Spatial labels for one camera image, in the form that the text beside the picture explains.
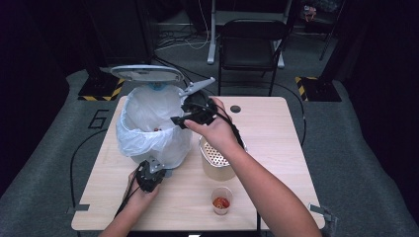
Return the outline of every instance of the orange food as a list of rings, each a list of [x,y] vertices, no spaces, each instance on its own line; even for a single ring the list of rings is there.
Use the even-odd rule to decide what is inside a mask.
[[[226,209],[230,206],[230,202],[224,197],[217,197],[212,204],[218,209]]]

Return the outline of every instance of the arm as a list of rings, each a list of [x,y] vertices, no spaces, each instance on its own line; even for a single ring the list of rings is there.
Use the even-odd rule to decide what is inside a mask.
[[[223,108],[220,100],[213,100]],[[275,236],[321,236],[304,204],[284,183],[240,147],[227,122],[216,118],[205,126],[185,120],[185,126],[203,135],[228,160]]]
[[[133,173],[129,175],[128,185],[133,179]],[[131,194],[126,207],[115,217],[108,227],[99,235],[105,236],[127,236],[132,226],[146,211],[154,198],[158,195],[160,185],[158,185],[152,193],[145,193],[139,188],[136,181],[133,182]]]

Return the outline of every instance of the white plastic bag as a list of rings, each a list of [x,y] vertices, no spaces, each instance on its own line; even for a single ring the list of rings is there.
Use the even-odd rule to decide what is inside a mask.
[[[191,150],[192,132],[175,125],[170,117],[182,117],[178,87],[156,91],[148,86],[132,90],[117,122],[121,153],[136,163],[156,158],[165,169],[178,167]]]

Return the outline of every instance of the chair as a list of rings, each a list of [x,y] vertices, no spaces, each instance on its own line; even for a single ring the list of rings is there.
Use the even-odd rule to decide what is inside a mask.
[[[222,70],[272,72],[272,95],[286,25],[274,20],[233,20],[220,32],[218,95],[221,94]]]

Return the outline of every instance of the white cup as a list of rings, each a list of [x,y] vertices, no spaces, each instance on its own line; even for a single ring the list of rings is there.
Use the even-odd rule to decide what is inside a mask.
[[[228,187],[218,187],[212,191],[210,199],[213,211],[219,215],[225,215],[232,205],[233,193]]]

